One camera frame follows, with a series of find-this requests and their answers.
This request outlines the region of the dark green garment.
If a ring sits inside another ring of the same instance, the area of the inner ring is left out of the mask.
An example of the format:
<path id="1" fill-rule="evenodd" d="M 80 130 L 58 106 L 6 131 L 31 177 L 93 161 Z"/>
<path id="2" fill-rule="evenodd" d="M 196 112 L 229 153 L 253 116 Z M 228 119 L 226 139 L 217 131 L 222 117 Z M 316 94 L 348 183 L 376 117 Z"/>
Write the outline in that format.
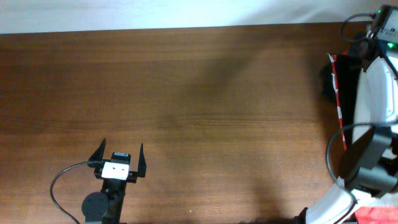
<path id="1" fill-rule="evenodd" d="M 322 96 L 329 102 L 336 104 L 336 93 L 333 88 L 332 65 L 329 63 L 320 70 L 322 79 Z"/>

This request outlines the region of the red cloth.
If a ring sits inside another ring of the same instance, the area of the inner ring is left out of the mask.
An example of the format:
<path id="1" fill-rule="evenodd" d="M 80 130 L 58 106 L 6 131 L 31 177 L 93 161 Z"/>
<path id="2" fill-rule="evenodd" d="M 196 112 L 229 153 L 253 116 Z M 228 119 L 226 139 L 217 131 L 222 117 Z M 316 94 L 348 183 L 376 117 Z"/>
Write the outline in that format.
<path id="1" fill-rule="evenodd" d="M 397 224 L 397 207 L 361 207 L 354 214 L 359 224 Z"/>

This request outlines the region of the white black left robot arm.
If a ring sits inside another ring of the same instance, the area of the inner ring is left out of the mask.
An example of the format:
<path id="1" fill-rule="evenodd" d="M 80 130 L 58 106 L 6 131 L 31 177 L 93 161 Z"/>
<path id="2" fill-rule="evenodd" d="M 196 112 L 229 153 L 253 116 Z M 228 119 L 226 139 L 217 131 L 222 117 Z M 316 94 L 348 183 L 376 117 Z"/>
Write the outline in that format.
<path id="1" fill-rule="evenodd" d="M 110 159 L 104 159 L 106 140 L 89 157 L 88 166 L 94 169 L 94 175 L 102 180 L 101 190 L 86 196 L 81 211 L 85 223 L 119 223 L 126 195 L 127 184 L 135 184 L 138 178 L 146 176 L 144 146 L 140 146 L 136 171 L 130 169 L 131 155 L 113 152 Z"/>

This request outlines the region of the red white striped garment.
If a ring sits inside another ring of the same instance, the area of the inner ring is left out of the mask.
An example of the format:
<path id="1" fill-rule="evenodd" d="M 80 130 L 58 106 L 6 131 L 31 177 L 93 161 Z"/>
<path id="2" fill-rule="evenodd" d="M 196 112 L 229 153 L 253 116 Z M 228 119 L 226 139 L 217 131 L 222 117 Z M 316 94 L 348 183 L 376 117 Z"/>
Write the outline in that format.
<path id="1" fill-rule="evenodd" d="M 347 55 L 330 55 L 328 54 L 332 65 L 333 88 L 336 93 L 336 109 L 340 127 L 352 123 L 353 109 L 350 108 L 351 100 L 349 99 L 349 78 L 351 72 L 351 58 Z"/>

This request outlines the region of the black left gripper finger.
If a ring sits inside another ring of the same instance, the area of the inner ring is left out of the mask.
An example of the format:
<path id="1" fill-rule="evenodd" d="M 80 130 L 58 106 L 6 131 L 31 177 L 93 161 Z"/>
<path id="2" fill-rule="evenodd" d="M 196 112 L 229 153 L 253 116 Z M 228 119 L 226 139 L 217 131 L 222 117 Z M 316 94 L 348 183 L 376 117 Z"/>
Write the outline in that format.
<path id="1" fill-rule="evenodd" d="M 89 161 L 101 161 L 103 159 L 104 150 L 106 147 L 106 139 L 104 138 L 97 148 L 97 150 L 89 157 Z"/>
<path id="2" fill-rule="evenodd" d="M 137 168 L 137 176 L 138 177 L 145 177 L 146 176 L 146 159 L 144 156 L 144 145 L 141 144 L 140 147 L 140 152 L 139 152 L 139 162 L 138 162 L 138 168 Z"/>

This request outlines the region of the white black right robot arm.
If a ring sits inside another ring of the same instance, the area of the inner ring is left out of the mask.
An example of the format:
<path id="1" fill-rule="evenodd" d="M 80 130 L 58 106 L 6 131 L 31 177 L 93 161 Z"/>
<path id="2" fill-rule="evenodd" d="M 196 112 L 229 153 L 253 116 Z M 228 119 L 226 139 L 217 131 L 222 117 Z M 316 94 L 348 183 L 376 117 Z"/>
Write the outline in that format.
<path id="1" fill-rule="evenodd" d="M 294 223 L 343 223 L 361 207 L 397 192 L 397 7 L 369 14 L 367 32 L 351 40 L 355 54 L 332 55 L 326 80 L 336 98 L 344 153 L 329 168 L 330 190 Z"/>

